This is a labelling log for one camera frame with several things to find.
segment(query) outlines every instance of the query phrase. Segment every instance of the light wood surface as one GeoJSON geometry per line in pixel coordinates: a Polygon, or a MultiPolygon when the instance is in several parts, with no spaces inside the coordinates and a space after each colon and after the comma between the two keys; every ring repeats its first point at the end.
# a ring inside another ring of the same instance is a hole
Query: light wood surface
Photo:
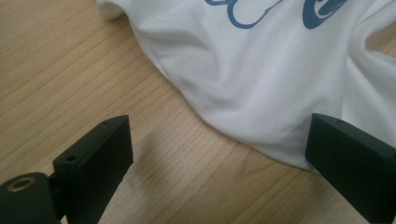
{"type": "MultiPolygon", "coordinates": [[[[396,29],[369,47],[396,56],[396,29]]],[[[125,16],[93,0],[0,1],[0,182],[129,115],[134,165],[101,223],[366,223],[320,175],[202,122],[144,56],[125,16]]]]}

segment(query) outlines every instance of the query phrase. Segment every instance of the screw hole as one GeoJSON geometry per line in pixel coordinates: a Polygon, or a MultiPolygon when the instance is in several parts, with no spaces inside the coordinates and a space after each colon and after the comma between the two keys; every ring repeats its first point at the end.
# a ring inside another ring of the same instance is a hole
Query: screw hole
{"type": "Polygon", "coordinates": [[[68,156],[66,158],[67,161],[75,161],[77,159],[77,156],[68,156]]]}
{"type": "Polygon", "coordinates": [[[17,192],[29,188],[34,183],[35,179],[33,177],[25,177],[12,182],[12,184],[10,184],[7,189],[11,192],[17,192]]]}

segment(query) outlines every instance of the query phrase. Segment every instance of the t-shirt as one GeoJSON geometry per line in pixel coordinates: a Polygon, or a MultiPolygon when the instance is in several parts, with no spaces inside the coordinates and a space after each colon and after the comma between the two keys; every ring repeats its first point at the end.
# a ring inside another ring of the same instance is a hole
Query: t-shirt
{"type": "Polygon", "coordinates": [[[365,47],[394,0],[98,0],[194,111],[278,161],[304,157],[312,113],[396,147],[396,59],[365,47]]]}

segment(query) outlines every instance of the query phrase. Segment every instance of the blue graphic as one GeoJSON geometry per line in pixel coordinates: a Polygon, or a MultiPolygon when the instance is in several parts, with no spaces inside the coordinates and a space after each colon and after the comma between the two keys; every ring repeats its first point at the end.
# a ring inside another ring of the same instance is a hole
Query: blue graphic
{"type": "Polygon", "coordinates": [[[255,25],[257,25],[257,23],[259,23],[262,19],[264,19],[264,17],[271,11],[271,9],[273,9],[274,7],[276,7],[279,3],[281,3],[283,0],[279,0],[278,2],[276,2],[273,6],[268,7],[267,9],[265,9],[264,13],[259,17],[258,20],[256,20],[255,22],[251,23],[251,24],[243,24],[240,23],[236,18],[235,15],[233,14],[233,9],[235,7],[235,4],[238,2],[238,0],[222,0],[222,1],[215,1],[215,0],[205,0],[210,6],[220,6],[220,5],[227,5],[227,13],[228,13],[228,18],[230,19],[230,22],[237,28],[241,28],[241,29],[251,29],[253,28],[255,25]]]}
{"type": "MultiPolygon", "coordinates": [[[[273,6],[265,9],[263,14],[253,23],[244,24],[239,22],[233,14],[238,0],[205,0],[210,6],[227,6],[227,14],[230,22],[237,28],[251,29],[265,16],[284,0],[278,0],[273,6]]],[[[307,29],[315,29],[332,16],[347,0],[305,0],[303,9],[303,22],[307,29]]]]}
{"type": "Polygon", "coordinates": [[[303,22],[315,29],[332,16],[347,0],[305,0],[303,22]]]}

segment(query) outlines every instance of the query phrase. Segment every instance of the black plastic part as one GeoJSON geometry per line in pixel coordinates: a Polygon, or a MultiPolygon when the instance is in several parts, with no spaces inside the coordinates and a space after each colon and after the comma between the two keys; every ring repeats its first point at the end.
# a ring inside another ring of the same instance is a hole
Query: black plastic part
{"type": "Polygon", "coordinates": [[[396,149],[340,119],[314,114],[306,158],[371,223],[396,214],[396,149]]]}
{"type": "Polygon", "coordinates": [[[128,116],[108,119],[54,162],[55,172],[0,186],[0,223],[97,223],[133,163],[128,116]]]}
{"type": "Polygon", "coordinates": [[[46,175],[20,175],[0,187],[0,223],[59,223],[46,175]]]}
{"type": "Polygon", "coordinates": [[[133,163],[128,116],[108,119],[53,162],[69,223],[97,223],[133,163]]]}

